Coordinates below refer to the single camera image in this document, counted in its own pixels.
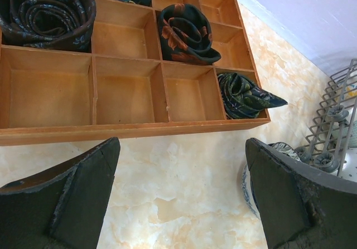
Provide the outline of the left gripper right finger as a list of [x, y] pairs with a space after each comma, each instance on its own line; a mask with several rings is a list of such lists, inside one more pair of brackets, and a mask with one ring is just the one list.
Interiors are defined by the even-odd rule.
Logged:
[[256, 138], [245, 154], [268, 248], [356, 248], [356, 183]]

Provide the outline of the blue white floral bowl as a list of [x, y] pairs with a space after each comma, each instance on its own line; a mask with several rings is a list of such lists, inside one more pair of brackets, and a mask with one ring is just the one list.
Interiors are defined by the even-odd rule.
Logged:
[[[278, 152], [287, 155], [297, 161], [300, 161], [298, 153], [290, 145], [284, 142], [276, 142], [268, 144], [270, 147], [274, 148]], [[249, 210], [260, 220], [259, 210], [256, 204], [253, 185], [250, 179], [250, 172], [248, 169], [248, 163], [243, 168], [242, 172], [242, 192], [244, 200], [249, 208]]]

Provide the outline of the green leaf rolled cloth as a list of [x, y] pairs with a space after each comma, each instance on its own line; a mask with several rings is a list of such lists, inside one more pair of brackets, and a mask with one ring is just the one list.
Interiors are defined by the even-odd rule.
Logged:
[[256, 119], [265, 109], [288, 104], [285, 99], [263, 90], [237, 72], [218, 74], [218, 83], [228, 119]]

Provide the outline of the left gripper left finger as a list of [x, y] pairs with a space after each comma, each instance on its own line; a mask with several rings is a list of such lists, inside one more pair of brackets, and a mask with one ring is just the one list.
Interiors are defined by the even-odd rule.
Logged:
[[1, 187], [1, 248], [96, 248], [120, 141]]

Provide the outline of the pale green bowl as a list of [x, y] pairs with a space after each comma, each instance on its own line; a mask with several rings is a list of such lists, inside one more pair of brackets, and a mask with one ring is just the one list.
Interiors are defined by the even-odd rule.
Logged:
[[[346, 143], [346, 136], [348, 133], [348, 127], [346, 126], [345, 128], [343, 128], [342, 130], [342, 139], [341, 139], [341, 146], [344, 146], [344, 144]], [[340, 134], [340, 130], [334, 130], [332, 132], [332, 137], [336, 140], [338, 140], [339, 135]], [[356, 148], [356, 121], [353, 123], [353, 127], [351, 130], [351, 136], [349, 138], [349, 148]]]

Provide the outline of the orange flower rolled cloth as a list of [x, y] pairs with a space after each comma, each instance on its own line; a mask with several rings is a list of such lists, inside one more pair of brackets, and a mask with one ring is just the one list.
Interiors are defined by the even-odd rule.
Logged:
[[221, 60], [214, 48], [211, 25], [191, 4], [176, 3], [164, 8], [158, 19], [162, 57], [167, 61], [212, 65]]

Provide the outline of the wooden compartment tray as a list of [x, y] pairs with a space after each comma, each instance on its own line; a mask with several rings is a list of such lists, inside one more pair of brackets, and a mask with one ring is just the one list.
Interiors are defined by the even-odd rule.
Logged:
[[[218, 74], [259, 82], [237, 0], [95, 0], [89, 51], [6, 45], [1, 32], [1, 144], [21, 145], [252, 129], [270, 122], [228, 119]], [[157, 19], [176, 3], [208, 19], [212, 65], [162, 57]]]

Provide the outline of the blue flower rolled cloth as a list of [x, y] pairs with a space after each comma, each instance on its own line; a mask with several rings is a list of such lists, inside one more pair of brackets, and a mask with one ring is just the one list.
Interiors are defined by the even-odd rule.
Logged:
[[3, 43], [87, 52], [96, 11], [95, 0], [1, 0]]

